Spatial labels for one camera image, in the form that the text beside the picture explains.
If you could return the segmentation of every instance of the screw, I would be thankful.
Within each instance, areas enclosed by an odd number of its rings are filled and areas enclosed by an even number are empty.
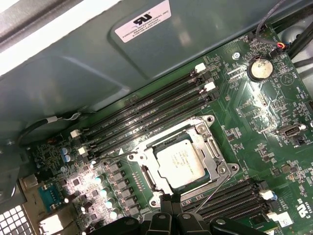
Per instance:
[[[14,141],[8,141],[7,143],[6,143],[6,145],[14,145]]]
[[[226,172],[226,168],[224,166],[219,168],[219,173],[224,174]]]
[[[205,131],[206,131],[206,128],[204,125],[200,125],[197,127],[197,131],[200,133],[200,134],[203,134]]]
[[[239,53],[239,52],[235,52],[235,53],[231,56],[231,58],[233,58],[233,60],[239,60],[239,58],[240,58],[240,53]]]
[[[190,214],[183,214],[183,215],[182,215],[182,218],[184,218],[184,219],[190,219],[190,218],[191,218],[191,215],[190,215]]]
[[[225,220],[222,220],[222,219],[217,219],[217,220],[216,220],[216,223],[218,223],[218,224],[220,224],[220,225],[226,224]]]

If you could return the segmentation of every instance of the green circuit board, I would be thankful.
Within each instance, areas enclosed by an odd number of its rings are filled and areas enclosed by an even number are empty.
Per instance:
[[[278,39],[271,27],[266,28],[262,36]],[[271,58],[273,73],[269,79],[254,82],[247,75],[249,63],[253,58],[268,56],[274,49],[272,45],[266,45],[256,40],[250,41],[247,35],[243,35],[72,126],[60,134],[63,140],[57,144],[33,146],[30,148],[30,153],[34,158],[41,158],[41,161],[45,163],[42,169],[52,170],[55,177],[53,181],[60,194],[64,195],[65,192],[70,194],[79,190],[81,194],[92,197],[91,192],[99,188],[92,183],[92,179],[103,174],[105,168],[102,165],[90,168],[90,162],[78,160],[79,154],[75,148],[77,143],[70,137],[71,131],[75,129],[89,131],[96,140],[94,142],[101,143],[95,147],[95,152],[100,152],[101,157],[105,158],[131,152],[141,141],[186,118],[213,115],[216,121],[210,130],[225,160],[240,166],[240,171],[224,187],[251,177],[265,180],[269,189],[278,197],[277,206],[273,212],[277,214],[287,212],[288,216],[287,221],[268,220],[260,226],[260,229],[269,231],[276,228],[275,234],[278,235],[311,234],[313,233],[311,219],[313,213],[311,209],[313,207],[311,97],[286,53],[280,53],[275,58]],[[235,52],[240,54],[239,59],[232,58]],[[209,102],[202,103],[203,95],[198,95],[205,83],[186,89],[184,93],[182,92],[184,91],[183,86],[191,83],[179,83],[174,88],[142,103],[138,108],[140,110],[154,105],[146,114],[147,116],[155,115],[154,121],[147,122],[147,126],[153,128],[145,130],[144,134],[141,134],[142,129],[139,127],[129,132],[124,131],[129,123],[116,126],[115,132],[105,135],[94,135],[89,130],[90,126],[110,117],[113,113],[135,105],[138,100],[160,89],[166,89],[168,84],[185,76],[201,63],[205,64],[206,69],[197,77],[201,77],[204,81],[213,81],[216,86],[211,92],[212,96]],[[169,98],[170,94],[175,93],[181,94],[177,98]],[[119,116],[125,118],[132,114],[131,111],[124,111]],[[137,115],[136,118],[145,118],[140,115]],[[156,118],[159,118],[160,121],[164,120],[164,122],[155,127]],[[101,128],[119,122],[118,118],[111,118],[111,120],[111,123],[97,127],[97,131],[101,132]],[[295,123],[304,124],[306,127],[296,138],[286,138],[277,133],[280,128]],[[60,155],[62,147],[71,148],[76,161],[64,163]],[[122,158],[120,163],[125,171],[125,178],[133,188],[133,194],[136,195],[140,205],[140,212],[134,217],[141,219],[145,213],[155,210],[148,203],[148,199],[152,197],[152,191],[138,164],[130,163],[126,158]],[[67,188],[59,185],[58,182],[61,179],[66,179]],[[72,183],[75,179],[80,181],[78,186]],[[105,180],[103,186],[111,184],[110,180]],[[94,221],[104,219],[104,224],[112,222],[108,218],[110,211],[105,208],[105,201],[102,198],[96,198],[95,203],[97,207],[90,213],[97,215],[97,219]],[[81,205],[82,201],[75,202],[77,210]],[[121,204],[119,208],[121,209],[120,217],[127,215],[128,209]],[[243,218],[241,221],[247,225],[251,224],[249,217]],[[77,220],[81,229],[91,222],[93,221],[88,216],[80,216]]]

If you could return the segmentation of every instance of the black ram slot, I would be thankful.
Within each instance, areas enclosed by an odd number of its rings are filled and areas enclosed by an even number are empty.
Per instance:
[[[134,135],[131,135],[129,137],[126,137],[125,139],[123,140],[120,140],[119,142],[109,146],[109,148],[107,149],[99,149],[101,150],[100,152],[97,153],[97,156],[96,157],[100,157],[102,154],[106,154],[106,153],[109,153],[111,151],[114,151],[114,150],[118,150],[118,148],[120,148],[121,146],[123,146],[126,142],[130,142],[130,141],[133,141],[149,132],[152,132],[160,127],[162,127],[164,124],[168,123],[168,122],[171,122],[171,121],[174,121],[176,119],[178,119],[180,116],[184,115],[184,114],[188,114],[188,113],[191,113],[191,112],[194,112],[195,110],[197,110],[198,108],[200,108],[201,106],[205,105],[207,102],[206,101],[201,101],[191,107],[187,107],[186,109],[180,111],[179,113],[176,113],[175,116],[173,117],[169,117],[159,123],[156,123],[155,125],[153,126],[150,126],[148,128],[146,128],[145,130],[141,130],[139,131],[138,133],[134,134]]]
[[[234,204],[232,207],[226,208],[222,211],[211,211],[210,213],[202,214],[203,219],[211,220],[214,217],[225,216],[227,218],[235,216],[236,214],[244,213],[245,211],[249,211],[253,208],[260,207],[260,204],[257,200],[247,200],[242,201],[241,203]]]
[[[221,196],[217,196],[215,198],[211,198],[207,203],[204,204],[204,206],[200,209],[200,211],[202,211],[205,208],[210,207],[210,206],[212,206],[212,205],[214,205],[214,204],[216,204],[218,202],[222,202],[222,201],[225,201],[227,199],[231,199],[233,197],[240,196],[241,194],[251,195],[251,194],[253,194],[253,191],[249,187],[243,187],[243,188],[238,189],[238,190],[236,190],[234,192],[231,192],[231,193],[229,193],[227,195],[221,195]],[[189,208],[187,210],[185,208],[183,208],[183,210],[185,212],[187,212],[187,211],[190,212],[190,211],[194,210],[195,208],[196,207],[192,207],[192,208]]]
[[[155,92],[153,92],[153,93],[151,93],[151,94],[149,94],[149,95],[147,95],[145,97],[142,97],[142,98],[136,100],[135,104],[129,104],[126,107],[124,107],[123,109],[118,110],[115,113],[109,115],[107,118],[105,118],[105,119],[95,123],[94,125],[92,125],[90,127],[90,130],[95,129],[95,128],[103,125],[106,122],[109,122],[111,119],[114,119],[115,116],[118,116],[118,115],[120,115],[120,114],[122,114],[124,112],[127,112],[128,110],[134,108],[134,106],[139,106],[140,104],[143,104],[143,103],[145,103],[145,102],[147,102],[147,101],[149,101],[151,99],[154,99],[154,98],[160,96],[161,94],[164,94],[165,92],[168,92],[168,91],[172,90],[173,88],[175,88],[175,87],[185,83],[186,81],[188,81],[191,78],[192,77],[190,76],[190,74],[187,74],[187,75],[181,77],[180,79],[175,80],[175,81],[167,84],[165,86],[165,88],[157,90],[157,91],[155,91]]]
[[[202,210],[199,210],[198,213],[202,215],[202,214],[208,213],[210,211],[216,211],[217,209],[223,210],[224,208],[229,208],[233,204],[236,204],[237,201],[253,200],[253,199],[255,199],[255,195],[251,194],[251,191],[247,191],[243,194],[236,195],[233,198],[228,197],[224,201],[217,201],[217,202],[213,202],[211,204],[208,204],[206,206],[206,208],[202,208]]]
[[[138,123],[136,123],[134,125],[131,125],[129,127],[126,127],[124,130],[120,130],[118,133],[114,133],[111,136],[105,137],[104,139],[96,142],[95,144],[97,145],[97,147],[99,147],[101,145],[106,145],[106,144],[110,143],[111,139],[119,138],[119,137],[121,137],[121,136],[123,136],[123,135],[125,135],[125,134],[127,134],[127,133],[129,133],[129,132],[131,132],[131,131],[139,128],[139,127],[141,127],[141,126],[144,126],[144,125],[148,124],[149,122],[157,119],[158,117],[163,118],[164,115],[166,115],[167,113],[173,111],[173,109],[175,109],[175,107],[179,107],[181,105],[185,105],[185,104],[189,103],[191,100],[193,100],[195,98],[198,98],[200,96],[201,96],[201,94],[199,94],[199,93],[194,94],[188,100],[177,102],[174,106],[167,107],[167,108],[163,109],[160,112],[154,113],[151,116],[148,116],[147,118],[139,121]]]
[[[263,210],[262,210],[261,207],[256,207],[256,208],[253,208],[253,209],[249,210],[248,212],[244,212],[242,214],[231,216],[229,219],[238,220],[238,219],[241,219],[241,218],[246,218],[246,217],[249,217],[249,216],[252,216],[252,215],[256,215],[256,214],[258,214],[258,213],[260,213],[262,211]]]
[[[110,130],[113,130],[114,128],[120,126],[122,122],[125,123],[127,121],[131,121],[132,119],[135,119],[136,116],[139,116],[140,114],[144,114],[145,112],[147,113],[150,110],[157,109],[160,106],[175,100],[175,98],[178,98],[178,97],[188,93],[189,91],[195,89],[196,87],[197,87],[197,85],[195,83],[191,83],[188,86],[184,86],[179,91],[176,91],[175,93],[170,94],[169,96],[166,96],[166,97],[162,98],[161,100],[158,100],[155,103],[149,104],[148,106],[145,106],[140,110],[136,110],[136,107],[134,107],[134,109],[131,111],[130,115],[126,116],[125,114],[123,114],[119,117],[111,119],[109,122],[106,123],[106,125],[103,124],[102,126],[97,128],[96,130],[93,130],[92,134],[87,134],[88,139],[92,140],[92,139],[100,138],[100,137],[105,135],[103,133],[104,131],[106,133],[109,133]]]
[[[165,104],[165,103],[167,103],[167,102],[173,101],[173,97],[179,97],[179,96],[181,96],[182,94],[185,94],[186,92],[187,92],[187,91],[184,90],[184,92],[179,93],[179,95],[173,94],[171,97],[167,97],[165,100],[163,100],[162,103],[159,103],[159,102],[158,102],[158,103],[155,103],[154,105],[149,105],[149,106],[146,107],[144,110],[141,110],[141,111],[140,111],[141,114],[140,114],[140,113],[136,113],[136,114],[131,115],[130,117],[126,117],[124,120],[120,120],[120,121],[117,122],[117,123],[113,123],[113,124],[110,125],[109,127],[105,128],[105,129],[103,129],[103,130],[101,130],[101,133],[98,133],[98,134],[97,134],[96,136],[94,136],[94,137],[88,137],[88,139],[90,139],[90,138],[99,139],[99,138],[101,138],[101,137],[104,137],[105,135],[108,135],[110,132],[112,132],[113,130],[115,130],[117,127],[119,127],[119,126],[125,124],[125,122],[129,122],[129,121],[132,121],[132,120],[134,120],[134,119],[139,119],[139,118],[136,117],[136,116],[144,115],[145,113],[148,113],[150,110],[157,109],[157,108],[161,107],[163,104]],[[196,92],[196,93],[191,93],[191,95],[184,96],[183,98],[185,98],[185,99],[194,99],[194,98],[200,97],[200,96],[201,96],[201,94],[199,94],[199,92]],[[158,113],[157,111],[156,111],[155,113],[151,113],[150,115],[146,115],[144,118],[138,120],[137,122],[140,124],[141,121],[144,121],[144,120],[146,120],[146,119],[148,119],[148,118],[151,118],[151,117],[153,117],[153,116],[156,116],[156,115],[159,115],[159,113]]]
[[[246,189],[251,189],[250,184],[247,181],[243,181],[240,183],[237,183],[235,185],[223,188],[222,190],[217,191],[212,198],[208,201],[208,203],[210,203],[212,200],[214,200],[215,198],[219,198],[219,197],[223,197],[223,196],[228,196],[229,194],[236,194],[237,190],[238,191],[242,191],[242,190],[246,190]],[[195,209],[197,206],[199,206],[204,200],[206,199],[203,198],[201,200],[198,200],[196,202],[192,202],[191,204],[185,205],[182,207],[184,212],[187,211],[192,211],[193,209]]]

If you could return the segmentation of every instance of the black cable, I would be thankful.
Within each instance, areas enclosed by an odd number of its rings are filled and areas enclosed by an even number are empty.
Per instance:
[[[309,59],[305,59],[305,60],[300,60],[298,62],[295,62],[293,65],[296,68],[300,68],[300,67],[303,67],[303,66],[306,66],[306,65],[310,65],[310,64],[313,64],[313,57],[311,57]]]
[[[34,124],[31,124],[30,126],[26,127],[24,130],[22,130],[19,134],[19,136],[16,139],[16,145],[18,147],[22,147],[22,139],[27,136],[29,133],[31,133],[32,131],[36,130],[37,128],[46,125],[48,123],[52,123],[58,120],[65,120],[65,121],[74,121],[76,120],[79,116],[81,115],[80,112],[76,112],[76,113],[66,113],[64,114],[64,116],[61,117],[57,117],[57,116],[53,116],[53,117],[47,117],[45,119],[42,119],[40,121],[35,122]]]
[[[273,23],[272,26],[275,29],[275,32],[278,34],[284,31],[286,28],[289,28],[290,26],[299,22],[300,20],[310,16],[312,13],[313,13],[313,4],[300,9],[289,16],[286,16],[285,18]]]
[[[290,59],[293,59],[313,40],[313,22],[300,34],[288,50]]]
[[[274,13],[274,11],[276,11],[281,4],[283,4],[286,0],[280,0],[260,21],[258,27],[256,28],[256,33],[255,33],[255,37],[256,39],[261,42],[261,43],[266,43],[266,44],[271,44],[271,45],[277,45],[277,42],[272,41],[272,40],[268,40],[265,38],[261,38],[260,37],[260,31],[262,26],[264,25],[265,21]]]
[[[45,125],[48,123],[48,119],[43,119],[40,121],[35,122],[34,124],[28,126],[27,128],[25,128],[24,130],[21,131],[20,135],[18,136],[17,140],[16,140],[16,144],[17,146],[21,147],[21,143],[22,143],[22,139],[27,136],[29,133],[31,133],[32,131],[36,130],[37,128]]]

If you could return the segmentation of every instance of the white sticker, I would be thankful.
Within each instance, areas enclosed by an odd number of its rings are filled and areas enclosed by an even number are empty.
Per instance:
[[[288,212],[281,213],[277,216],[278,222],[280,223],[280,226],[286,227],[290,224],[293,224],[293,221],[291,220]]]
[[[166,0],[116,29],[115,33],[126,43],[170,17],[170,3]]]

